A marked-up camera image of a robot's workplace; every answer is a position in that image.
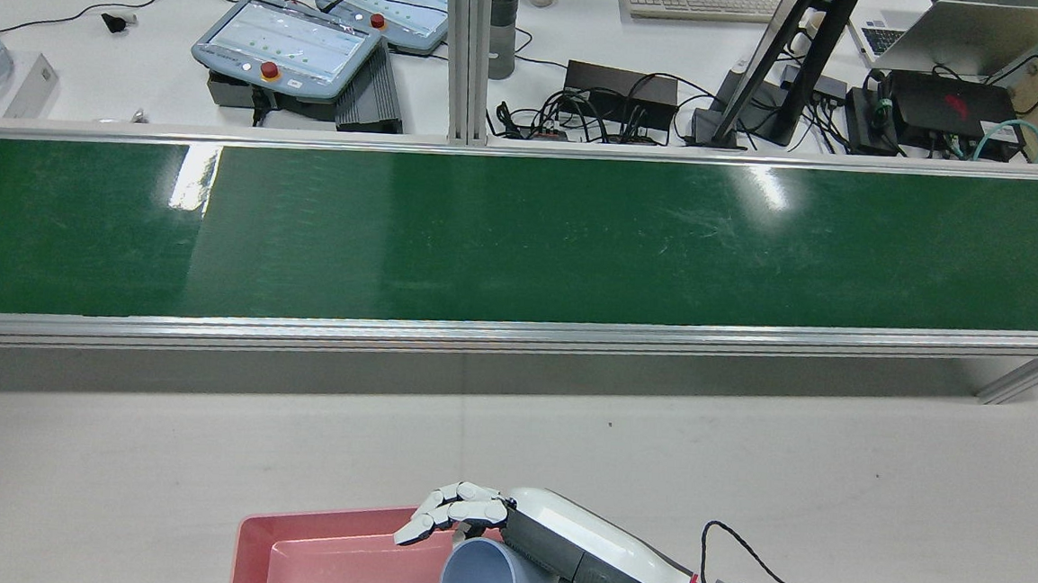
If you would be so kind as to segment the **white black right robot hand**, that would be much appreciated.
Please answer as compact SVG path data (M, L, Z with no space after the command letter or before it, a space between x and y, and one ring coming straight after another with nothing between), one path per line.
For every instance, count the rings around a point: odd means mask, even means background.
M648 543L549 489L501 492L469 481L433 489L393 540L409 546L452 526L462 540L501 530L501 542L550 583L701 583Z

